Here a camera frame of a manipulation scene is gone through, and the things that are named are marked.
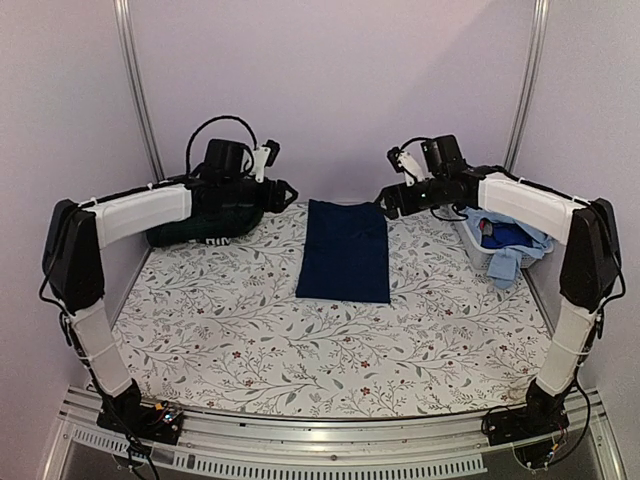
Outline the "navy blue t-shirt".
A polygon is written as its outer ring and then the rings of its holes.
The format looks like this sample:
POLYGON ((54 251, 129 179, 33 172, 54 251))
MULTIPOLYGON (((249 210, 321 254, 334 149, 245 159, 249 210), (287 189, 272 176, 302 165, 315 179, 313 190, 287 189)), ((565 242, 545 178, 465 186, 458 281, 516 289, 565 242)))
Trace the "navy blue t-shirt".
POLYGON ((375 205, 308 203, 295 296, 375 304, 391 301, 387 223, 375 205))

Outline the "left robot arm white sleeves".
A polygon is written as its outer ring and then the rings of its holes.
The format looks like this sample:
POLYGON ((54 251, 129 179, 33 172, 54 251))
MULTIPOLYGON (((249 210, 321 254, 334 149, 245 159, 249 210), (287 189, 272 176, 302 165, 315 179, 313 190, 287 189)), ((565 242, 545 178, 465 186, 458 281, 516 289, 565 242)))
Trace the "left robot arm white sleeves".
POLYGON ((252 152, 265 143, 244 119, 214 116, 189 137, 182 174, 85 202, 63 199, 55 204, 38 298, 58 309, 67 343, 95 388, 116 396, 134 380, 106 314, 103 251, 152 227, 185 220, 202 208, 253 202, 252 152))

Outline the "robot arm white sleeves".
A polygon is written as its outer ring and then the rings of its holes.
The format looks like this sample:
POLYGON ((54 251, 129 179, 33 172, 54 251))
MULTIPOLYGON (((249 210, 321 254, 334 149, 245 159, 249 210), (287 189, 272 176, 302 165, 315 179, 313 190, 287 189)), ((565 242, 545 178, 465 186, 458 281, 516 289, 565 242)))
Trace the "robot arm white sleeves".
POLYGON ((103 251, 152 227, 185 220, 202 208, 253 202, 252 152, 265 143, 244 119, 214 116, 189 137, 182 174, 85 202, 63 199, 55 204, 38 298, 58 309, 67 343, 95 388, 116 396, 134 380, 106 314, 103 251))
POLYGON ((484 210, 508 216, 564 246, 561 309, 546 359, 526 393, 526 415, 550 418, 575 385, 579 365, 602 335, 604 310, 622 283, 620 245, 611 203, 582 200, 517 178, 499 166, 471 167, 452 135, 421 143, 431 174, 420 205, 484 210))

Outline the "right robot arm white sleeves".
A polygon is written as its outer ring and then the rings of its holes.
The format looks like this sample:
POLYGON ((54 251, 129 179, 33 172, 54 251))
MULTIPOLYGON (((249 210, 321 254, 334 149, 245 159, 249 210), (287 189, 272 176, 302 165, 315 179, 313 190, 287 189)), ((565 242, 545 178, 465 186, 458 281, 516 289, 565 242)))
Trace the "right robot arm white sleeves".
POLYGON ((622 283, 620 245, 611 203, 582 200, 517 178, 499 166, 471 167, 452 135, 421 143, 431 174, 420 205, 484 210, 508 216, 564 246, 561 309, 546 359, 526 393, 526 415, 550 418, 575 385, 579 365, 602 335, 604 310, 622 283))

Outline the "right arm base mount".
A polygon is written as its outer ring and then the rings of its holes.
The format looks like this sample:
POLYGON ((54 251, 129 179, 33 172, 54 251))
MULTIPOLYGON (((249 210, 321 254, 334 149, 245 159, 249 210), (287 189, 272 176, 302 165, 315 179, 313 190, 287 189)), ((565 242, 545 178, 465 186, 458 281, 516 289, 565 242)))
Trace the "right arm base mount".
MULTIPOLYGON (((503 445, 563 431, 569 426, 564 401, 574 382, 558 395, 549 395, 533 380, 525 395, 525 405, 517 408, 492 407, 482 418, 481 432, 491 446, 503 445)), ((558 440, 542 440, 515 449, 516 460, 525 468, 546 468, 560 448, 558 440)))

